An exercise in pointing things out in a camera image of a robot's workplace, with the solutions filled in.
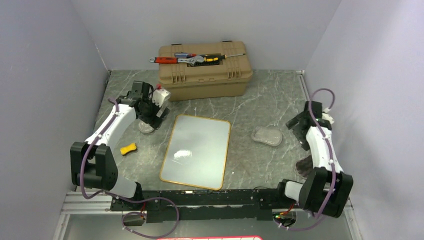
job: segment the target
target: floor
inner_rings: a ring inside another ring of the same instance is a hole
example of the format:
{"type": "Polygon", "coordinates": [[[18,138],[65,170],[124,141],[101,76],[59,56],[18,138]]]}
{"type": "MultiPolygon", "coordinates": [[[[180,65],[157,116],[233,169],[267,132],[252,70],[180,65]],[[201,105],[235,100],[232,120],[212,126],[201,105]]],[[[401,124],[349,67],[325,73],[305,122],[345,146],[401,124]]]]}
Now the floor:
{"type": "MultiPolygon", "coordinates": [[[[158,83],[156,70],[115,70],[111,72],[96,120],[96,129],[112,110],[108,97],[126,95],[134,80],[158,83]]],[[[276,188],[283,179],[301,181],[295,162],[305,158],[304,151],[285,123],[303,109],[305,96],[295,71],[255,70],[246,93],[238,97],[217,97],[169,102],[170,113],[160,129],[143,134],[136,120],[124,132],[113,150],[119,174],[141,183],[144,190],[192,190],[195,187],[159,179],[165,152],[179,114],[227,120],[231,123],[230,141],[222,189],[276,188]],[[282,132],[279,146],[255,142],[256,126],[273,127],[282,132]],[[138,151],[122,156],[121,147],[136,143],[138,151]]]]}

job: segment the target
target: screwdriver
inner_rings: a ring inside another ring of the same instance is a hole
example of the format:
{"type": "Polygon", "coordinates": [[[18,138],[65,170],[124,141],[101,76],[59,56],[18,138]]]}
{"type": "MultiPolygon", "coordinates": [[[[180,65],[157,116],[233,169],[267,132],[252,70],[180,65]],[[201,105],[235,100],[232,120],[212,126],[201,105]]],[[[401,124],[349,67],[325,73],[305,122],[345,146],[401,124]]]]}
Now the screwdriver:
{"type": "Polygon", "coordinates": [[[196,56],[196,53],[187,53],[187,52],[176,52],[173,54],[176,58],[191,58],[196,56]]]}
{"type": "Polygon", "coordinates": [[[174,53],[174,56],[176,58],[191,58],[191,57],[194,57],[194,56],[197,56],[197,55],[205,57],[206,62],[213,62],[213,61],[218,61],[218,60],[227,59],[227,58],[231,58],[231,57],[246,55],[246,53],[240,53],[240,54],[229,55],[229,56],[227,56],[227,55],[196,54],[196,53],[187,53],[187,52],[176,52],[176,53],[174,53]]]}
{"type": "Polygon", "coordinates": [[[228,56],[227,55],[205,55],[204,61],[214,62],[214,61],[224,60],[231,57],[243,56],[243,55],[246,55],[246,53],[240,53],[240,54],[228,55],[228,56]]]}

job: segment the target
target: orange handle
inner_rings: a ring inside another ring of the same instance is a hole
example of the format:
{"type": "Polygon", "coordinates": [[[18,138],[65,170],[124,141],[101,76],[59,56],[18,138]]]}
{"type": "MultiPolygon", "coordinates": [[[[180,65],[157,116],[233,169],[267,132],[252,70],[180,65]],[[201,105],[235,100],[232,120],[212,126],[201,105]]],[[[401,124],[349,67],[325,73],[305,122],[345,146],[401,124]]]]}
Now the orange handle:
{"type": "Polygon", "coordinates": [[[176,57],[155,57],[154,58],[154,63],[157,64],[176,64],[178,62],[178,58],[176,57]]]}

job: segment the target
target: brown object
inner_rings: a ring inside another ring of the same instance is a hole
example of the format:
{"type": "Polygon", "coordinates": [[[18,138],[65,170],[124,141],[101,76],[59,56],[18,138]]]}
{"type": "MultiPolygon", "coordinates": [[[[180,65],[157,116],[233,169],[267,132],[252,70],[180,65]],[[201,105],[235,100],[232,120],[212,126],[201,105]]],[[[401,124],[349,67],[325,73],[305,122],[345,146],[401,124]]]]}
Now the brown object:
{"type": "MultiPolygon", "coordinates": [[[[177,44],[162,46],[159,57],[173,57],[175,53],[208,55],[245,54],[242,41],[206,44],[177,44]]],[[[212,64],[191,66],[187,63],[159,64],[159,82],[171,93],[170,101],[234,97],[245,93],[253,71],[247,55],[229,57],[212,64]]]]}
{"type": "Polygon", "coordinates": [[[302,160],[296,162],[296,172],[304,179],[312,172],[314,168],[314,162],[312,161],[312,155],[305,157],[302,160]]]}

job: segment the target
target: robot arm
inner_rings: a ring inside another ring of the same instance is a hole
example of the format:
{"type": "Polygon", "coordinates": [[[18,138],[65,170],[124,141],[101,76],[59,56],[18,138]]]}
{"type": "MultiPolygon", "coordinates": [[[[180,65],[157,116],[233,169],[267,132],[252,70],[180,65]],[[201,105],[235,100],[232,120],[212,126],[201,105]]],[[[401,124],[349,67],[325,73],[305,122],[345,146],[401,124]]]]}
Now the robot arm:
{"type": "MultiPolygon", "coordinates": [[[[289,129],[293,130],[303,149],[310,149],[313,169],[305,183],[284,179],[278,185],[278,190],[280,195],[284,195],[298,202],[302,209],[316,213],[320,209],[328,192],[328,190],[327,192],[325,190],[325,184],[332,180],[332,167],[329,164],[330,153],[326,140],[312,121],[308,112],[308,104],[309,102],[306,102],[304,111],[287,122],[286,125],[289,129]]],[[[334,153],[332,127],[330,121],[326,119],[326,115],[322,111],[322,104],[313,101],[312,112],[331,145],[333,151],[332,159],[336,173],[336,184],[333,193],[322,213],[337,218],[342,214],[348,200],[353,186],[353,178],[351,175],[343,172],[334,153]]]]}
{"type": "Polygon", "coordinates": [[[133,200],[141,200],[143,197],[141,185],[119,174],[112,150],[124,131],[136,119],[158,129],[170,111],[164,107],[164,103],[169,97],[170,93],[165,89],[153,90],[153,86],[148,83],[134,81],[131,91],[116,100],[118,112],[114,106],[109,116],[93,135],[84,142],[75,142],[72,145],[70,149],[72,183],[80,186],[80,169],[84,154],[89,145],[92,145],[98,138],[88,154],[88,159],[95,157],[95,163],[88,161],[85,163],[84,186],[101,189],[133,200]]]}

